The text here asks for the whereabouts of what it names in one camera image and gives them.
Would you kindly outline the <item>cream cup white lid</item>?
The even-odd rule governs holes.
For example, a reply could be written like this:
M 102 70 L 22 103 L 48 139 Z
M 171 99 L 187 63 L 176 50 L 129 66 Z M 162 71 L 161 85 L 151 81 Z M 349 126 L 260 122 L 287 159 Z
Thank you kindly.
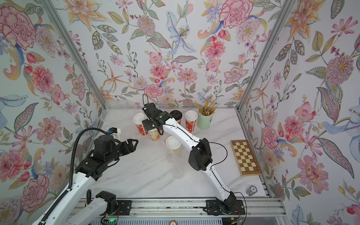
M 152 141 L 158 141 L 160 139 L 160 133 L 157 128 L 151 129 L 148 131 L 148 134 Z
M 166 148 L 170 154 L 177 155 L 182 147 L 182 144 L 173 136 L 169 136 L 165 142 Z

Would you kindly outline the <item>clear plastic carrier bag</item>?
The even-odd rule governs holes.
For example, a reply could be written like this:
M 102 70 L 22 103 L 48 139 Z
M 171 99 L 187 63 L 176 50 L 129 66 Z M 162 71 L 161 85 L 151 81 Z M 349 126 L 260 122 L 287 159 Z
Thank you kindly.
M 191 171 L 191 166 L 188 163 L 189 153 L 187 149 L 181 145 L 181 150 L 177 155 L 170 154 L 166 148 L 166 139 L 171 135 L 165 135 L 163 138 L 163 148 L 167 152 L 167 159 L 172 167 L 172 174 L 175 179 L 182 179 L 187 176 Z

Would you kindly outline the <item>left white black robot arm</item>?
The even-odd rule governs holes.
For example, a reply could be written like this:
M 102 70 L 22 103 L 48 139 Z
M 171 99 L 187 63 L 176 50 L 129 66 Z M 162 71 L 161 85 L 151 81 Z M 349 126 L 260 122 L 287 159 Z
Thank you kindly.
M 111 215 L 122 209 L 116 195 L 101 191 L 85 208 L 70 216 L 81 197 L 120 157 L 133 153 L 137 139 L 119 141 L 112 135 L 99 136 L 94 141 L 94 149 L 80 162 L 69 183 L 49 209 L 34 222 L 36 225 L 87 225 L 100 215 Z

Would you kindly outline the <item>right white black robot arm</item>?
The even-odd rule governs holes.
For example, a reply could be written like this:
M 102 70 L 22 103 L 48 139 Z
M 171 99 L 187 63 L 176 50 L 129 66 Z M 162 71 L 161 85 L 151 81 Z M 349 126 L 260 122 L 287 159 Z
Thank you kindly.
M 154 103 L 145 104 L 142 110 L 148 117 L 142 121 L 145 130 L 149 132 L 152 129 L 161 129 L 179 141 L 189 152 L 190 166 L 200 171 L 207 179 L 216 194 L 220 207 L 230 211 L 235 205 L 236 196 L 221 180 L 213 165 L 211 142 L 189 133 L 169 112 L 157 109 Z

